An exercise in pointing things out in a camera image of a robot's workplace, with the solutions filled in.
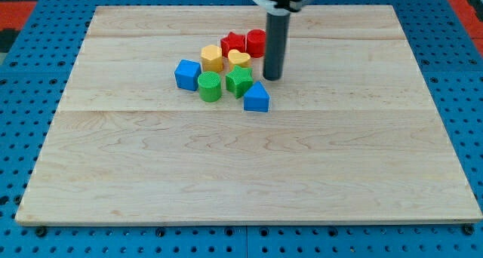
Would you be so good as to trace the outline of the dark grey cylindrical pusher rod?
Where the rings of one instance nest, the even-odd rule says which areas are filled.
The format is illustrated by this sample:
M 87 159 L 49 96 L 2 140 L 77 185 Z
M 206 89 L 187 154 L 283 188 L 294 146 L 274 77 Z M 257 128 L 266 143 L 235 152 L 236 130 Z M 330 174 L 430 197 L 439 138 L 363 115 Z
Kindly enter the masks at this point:
M 263 77 L 277 81 L 282 77 L 288 39 L 290 15 L 266 14 L 266 42 Z

